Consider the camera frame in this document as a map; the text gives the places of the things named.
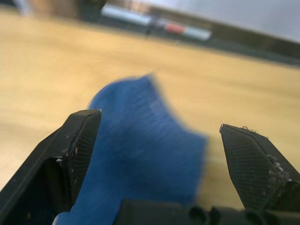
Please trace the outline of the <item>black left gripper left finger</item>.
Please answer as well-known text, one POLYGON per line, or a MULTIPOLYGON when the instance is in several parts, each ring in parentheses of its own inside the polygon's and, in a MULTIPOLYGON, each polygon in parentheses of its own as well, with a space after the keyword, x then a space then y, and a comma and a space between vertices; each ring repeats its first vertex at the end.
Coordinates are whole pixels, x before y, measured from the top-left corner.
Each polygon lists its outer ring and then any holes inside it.
POLYGON ((0 192, 3 225, 51 225, 74 206, 90 164, 101 120, 81 110, 42 140, 0 192))

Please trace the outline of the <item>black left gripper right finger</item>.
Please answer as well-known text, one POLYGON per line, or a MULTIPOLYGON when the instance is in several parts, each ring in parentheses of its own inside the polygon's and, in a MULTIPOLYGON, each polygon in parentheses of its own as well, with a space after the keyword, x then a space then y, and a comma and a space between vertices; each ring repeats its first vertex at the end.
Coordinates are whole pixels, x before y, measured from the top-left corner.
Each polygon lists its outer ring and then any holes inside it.
POLYGON ((299 211, 300 174, 265 136, 222 124, 231 181, 246 209, 299 211))

